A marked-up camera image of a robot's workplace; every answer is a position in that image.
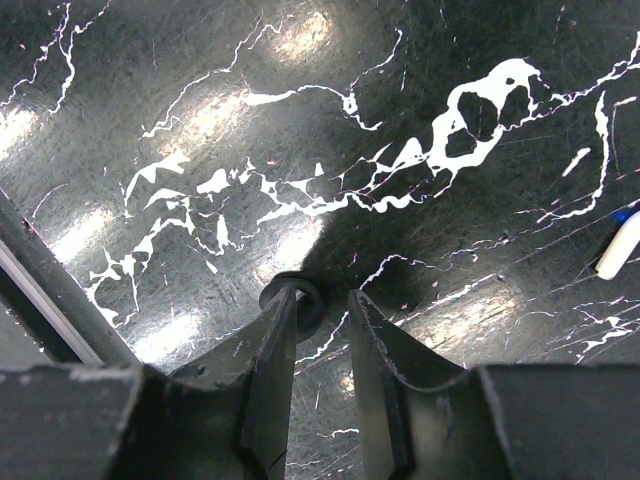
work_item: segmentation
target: black plastic part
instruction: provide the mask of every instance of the black plastic part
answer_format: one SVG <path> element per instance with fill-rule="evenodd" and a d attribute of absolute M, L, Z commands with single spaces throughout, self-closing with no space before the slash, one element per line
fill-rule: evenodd
<path fill-rule="evenodd" d="M 44 353 L 51 360 L 63 363 L 80 362 L 64 339 L 2 269 L 0 269 L 0 297 L 5 305 L 13 309 L 21 326 L 39 345 L 42 345 L 45 349 Z"/>
<path fill-rule="evenodd" d="M 296 291 L 167 377 L 148 366 L 0 371 L 0 478 L 284 478 Z M 638 478 L 640 368 L 470 371 L 354 291 L 349 335 L 368 479 Z"/>
<path fill-rule="evenodd" d="M 318 331 L 326 312 L 326 304 L 320 290 L 309 280 L 302 278 L 299 272 L 277 274 L 260 293 L 260 308 L 264 308 L 282 288 L 292 287 L 304 295 L 298 299 L 298 335 L 301 343 Z"/>
<path fill-rule="evenodd" d="M 349 299 L 368 479 L 629 479 L 640 473 L 640 368 L 471 371 Z"/>
<path fill-rule="evenodd" d="M 42 304 L 60 313 L 57 324 L 51 318 L 47 318 L 47 321 L 81 361 L 91 365 L 140 363 L 102 314 L 89 302 L 82 288 L 56 260 L 29 221 L 2 194 L 0 257 L 4 263 L 1 268 L 14 282 L 16 272 L 23 276 L 24 284 L 18 287 L 45 318 L 42 305 L 37 305 L 34 296 Z"/>
<path fill-rule="evenodd" d="M 0 478 L 284 478 L 295 313 L 295 291 L 281 290 L 175 378 L 149 366 L 0 371 Z"/>

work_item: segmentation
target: black marble surface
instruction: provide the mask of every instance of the black marble surface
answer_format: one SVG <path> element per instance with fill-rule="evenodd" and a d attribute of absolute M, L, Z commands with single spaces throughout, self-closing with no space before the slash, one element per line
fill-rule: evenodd
<path fill-rule="evenodd" d="M 330 300 L 298 348 L 290 478 L 361 473 L 344 333 L 363 288 L 465 366 L 638 362 L 630 0 L 0 0 L 0 185 L 164 371 L 282 270 Z"/>

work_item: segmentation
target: black rubber grommet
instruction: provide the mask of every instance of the black rubber grommet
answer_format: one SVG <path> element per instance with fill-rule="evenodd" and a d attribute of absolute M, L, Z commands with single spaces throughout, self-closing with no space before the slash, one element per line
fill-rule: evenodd
<path fill-rule="evenodd" d="M 324 299 L 316 286 L 308 280 L 302 278 L 293 278 L 287 276 L 289 272 L 276 275 L 271 283 L 267 285 L 260 293 L 258 303 L 260 308 L 264 309 L 273 297 L 285 287 L 293 287 L 304 293 L 304 296 L 298 299 L 298 330 L 297 342 L 304 342 L 310 338 L 320 327 L 322 317 L 326 311 Z"/>

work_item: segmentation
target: glossy black countertop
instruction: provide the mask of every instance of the glossy black countertop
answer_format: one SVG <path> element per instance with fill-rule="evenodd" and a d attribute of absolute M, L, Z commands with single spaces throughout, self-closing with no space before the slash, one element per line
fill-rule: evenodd
<path fill-rule="evenodd" d="M 635 2 L 0 0 L 0 186 L 170 371 L 302 269 L 291 478 L 361 472 L 362 288 L 465 366 L 639 362 Z"/>

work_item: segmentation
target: white marker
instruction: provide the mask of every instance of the white marker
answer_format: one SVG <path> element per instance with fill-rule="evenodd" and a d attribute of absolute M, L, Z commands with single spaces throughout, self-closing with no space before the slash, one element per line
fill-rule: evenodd
<path fill-rule="evenodd" d="M 640 242 L 640 212 L 632 215 L 620 227 L 596 265 L 596 274 L 604 280 L 611 280 L 615 277 L 638 242 Z"/>

